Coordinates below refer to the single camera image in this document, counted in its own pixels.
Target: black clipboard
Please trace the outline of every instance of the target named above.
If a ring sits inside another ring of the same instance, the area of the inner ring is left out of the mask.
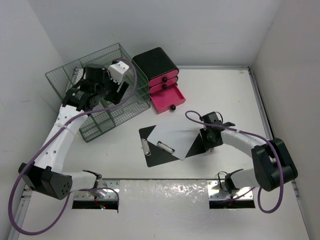
[[[151,132],[155,129],[154,126],[149,126],[145,128],[139,129],[140,139],[147,139]],[[159,148],[158,146],[152,144],[151,142],[147,142],[149,147],[150,155],[144,155],[146,165],[150,167],[154,167],[161,164],[170,163],[176,160],[180,160],[179,158],[171,155],[169,152]],[[203,154],[206,152],[204,143],[202,141],[200,133],[197,135],[196,139],[194,140],[191,148],[189,149],[185,158],[192,157],[198,154]]]

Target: paper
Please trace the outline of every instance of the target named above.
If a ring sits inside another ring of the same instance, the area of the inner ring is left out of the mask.
[[[179,119],[179,121],[164,122],[155,126],[147,140],[155,146],[158,142],[161,142],[174,149],[172,155],[183,160],[196,140],[199,129],[198,124],[186,118]]]

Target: gray wall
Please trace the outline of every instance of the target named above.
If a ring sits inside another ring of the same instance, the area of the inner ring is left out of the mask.
[[[281,0],[28,0],[65,62],[120,42],[178,65],[252,65]]]
[[[18,168],[41,147],[60,105],[45,73],[62,60],[27,0],[0,2],[0,43],[0,240],[6,240],[8,199]]]
[[[319,0],[283,0],[253,68],[272,129],[298,168],[311,239],[320,239],[319,10]]]

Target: robotic arm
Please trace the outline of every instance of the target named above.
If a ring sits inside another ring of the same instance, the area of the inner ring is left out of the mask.
[[[120,86],[128,69],[129,66],[122,61],[113,62],[108,69],[94,63],[85,66],[82,78],[66,92],[58,117],[44,144],[61,128],[65,130],[36,158],[22,177],[29,188],[62,200],[69,192],[95,187],[97,180],[101,178],[97,173],[86,170],[62,172],[75,134],[88,115],[76,118],[68,126],[65,123],[78,114],[91,111],[101,99],[118,104],[129,86],[125,81]],[[26,163],[21,164],[19,173],[25,166]]]
[[[208,113],[200,118],[205,124],[214,124],[222,127],[235,126],[231,122],[223,123],[216,112]],[[207,151],[227,144],[235,147],[252,158],[253,168],[239,169],[225,176],[224,186],[231,194],[243,187],[262,187],[270,192],[280,186],[280,172],[271,148],[260,138],[242,134],[228,129],[205,126],[200,130],[204,147]],[[279,157],[283,181],[287,183],[298,176],[296,166],[287,150],[285,143],[274,138],[270,141]]]

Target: wire shelf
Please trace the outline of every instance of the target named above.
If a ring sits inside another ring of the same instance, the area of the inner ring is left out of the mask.
[[[137,72],[135,93],[128,101],[117,108],[91,114],[79,129],[83,140],[86,142],[90,142],[150,108],[149,83],[146,75],[119,43],[84,56],[45,74],[50,85],[62,100],[67,90],[79,80],[80,77],[77,75],[77,72],[83,69],[86,64],[95,63],[109,66],[116,58],[126,58],[135,66]],[[122,81],[129,83],[129,87],[122,98],[124,99],[132,91],[134,85],[134,73],[131,69]],[[94,109],[102,109],[109,106],[113,106],[113,104],[102,99]]]

